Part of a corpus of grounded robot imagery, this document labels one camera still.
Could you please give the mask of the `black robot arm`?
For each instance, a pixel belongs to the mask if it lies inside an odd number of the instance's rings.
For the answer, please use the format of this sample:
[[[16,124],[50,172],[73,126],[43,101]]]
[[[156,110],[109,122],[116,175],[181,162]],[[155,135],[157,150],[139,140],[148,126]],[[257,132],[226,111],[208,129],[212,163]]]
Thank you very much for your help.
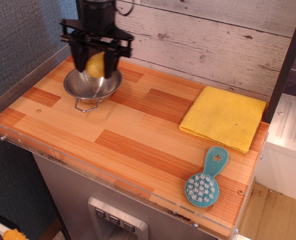
[[[79,19],[60,21],[61,40],[70,45],[75,68],[86,70],[91,53],[104,52],[104,77],[116,71],[120,57],[131,57],[134,36],[115,25],[115,0],[80,0]]]

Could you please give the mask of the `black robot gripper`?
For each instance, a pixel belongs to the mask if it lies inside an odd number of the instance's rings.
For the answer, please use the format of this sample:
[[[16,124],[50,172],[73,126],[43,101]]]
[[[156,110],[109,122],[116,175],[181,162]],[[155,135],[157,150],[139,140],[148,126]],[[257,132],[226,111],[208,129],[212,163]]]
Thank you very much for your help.
[[[120,57],[131,56],[134,37],[115,24],[116,1],[82,1],[82,19],[65,19],[61,39],[70,45],[75,68],[85,70],[90,48],[105,51],[104,77],[112,76]]]

